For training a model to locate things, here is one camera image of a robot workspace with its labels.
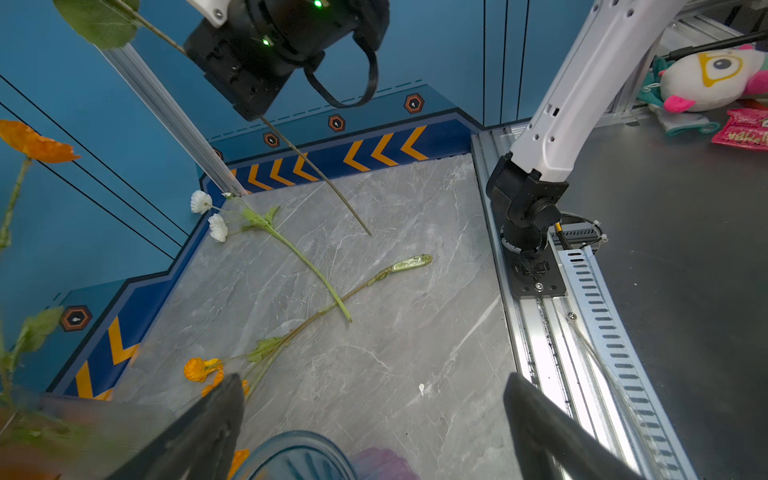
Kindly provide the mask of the orange gerbera flower stem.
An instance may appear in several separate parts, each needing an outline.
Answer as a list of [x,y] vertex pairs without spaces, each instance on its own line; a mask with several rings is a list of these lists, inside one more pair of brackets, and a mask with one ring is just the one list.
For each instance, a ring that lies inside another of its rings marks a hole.
[[[176,99],[187,95],[207,114],[229,107],[259,122],[295,150],[268,112],[296,74],[334,109],[359,108],[379,86],[378,52],[391,25],[389,1],[193,1],[199,22],[175,41],[141,12],[139,1],[57,1],[63,20],[101,50],[131,45]],[[328,49],[350,38],[368,64],[362,95],[335,97],[317,78]]]

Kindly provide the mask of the purple ribbed glass vase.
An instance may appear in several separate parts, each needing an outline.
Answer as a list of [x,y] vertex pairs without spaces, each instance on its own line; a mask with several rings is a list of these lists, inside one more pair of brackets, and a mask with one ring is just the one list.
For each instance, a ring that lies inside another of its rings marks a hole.
[[346,455],[328,438],[310,431],[279,434],[235,463],[232,479],[416,479],[407,460],[391,449],[368,448]]

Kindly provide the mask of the orange poppy flower stem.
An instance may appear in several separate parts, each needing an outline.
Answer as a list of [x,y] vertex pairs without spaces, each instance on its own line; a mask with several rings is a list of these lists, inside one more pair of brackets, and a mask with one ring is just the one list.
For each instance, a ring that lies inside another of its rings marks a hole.
[[[1,140],[11,149],[24,155],[19,173],[10,193],[8,205],[1,223],[1,252],[12,244],[11,226],[18,201],[21,197],[24,181],[31,166],[37,163],[60,164],[80,159],[74,153],[74,147],[44,137],[26,123],[18,120],[1,121]],[[38,350],[52,332],[50,320],[52,312],[47,310],[25,320],[21,333],[10,351],[1,346],[1,395],[10,400],[13,375],[22,354]]]

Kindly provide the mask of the clear ribbed glass vase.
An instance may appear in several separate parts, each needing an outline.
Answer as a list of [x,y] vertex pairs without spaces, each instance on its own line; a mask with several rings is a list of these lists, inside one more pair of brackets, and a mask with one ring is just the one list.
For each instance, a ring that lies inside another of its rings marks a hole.
[[104,479],[174,420],[162,405],[18,391],[1,399],[1,477]]

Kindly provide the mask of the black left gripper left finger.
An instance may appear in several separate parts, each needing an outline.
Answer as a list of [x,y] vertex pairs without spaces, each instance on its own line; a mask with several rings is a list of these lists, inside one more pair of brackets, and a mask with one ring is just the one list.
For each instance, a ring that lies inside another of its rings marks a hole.
[[241,378],[227,375],[111,479],[226,479],[245,410]]

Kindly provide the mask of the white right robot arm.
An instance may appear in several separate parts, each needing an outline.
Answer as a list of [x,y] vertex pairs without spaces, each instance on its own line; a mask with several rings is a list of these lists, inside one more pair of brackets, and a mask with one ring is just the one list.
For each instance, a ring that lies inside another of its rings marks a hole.
[[531,268],[588,134],[680,1],[228,1],[175,77],[230,159],[453,111],[527,122],[486,191],[504,247]]

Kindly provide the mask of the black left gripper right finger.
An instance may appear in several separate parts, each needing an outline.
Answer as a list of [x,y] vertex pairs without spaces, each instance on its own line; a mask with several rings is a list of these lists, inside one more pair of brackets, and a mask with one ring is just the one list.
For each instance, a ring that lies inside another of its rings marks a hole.
[[503,402],[523,478],[558,479],[558,467],[573,479],[640,477],[519,373],[509,375]]

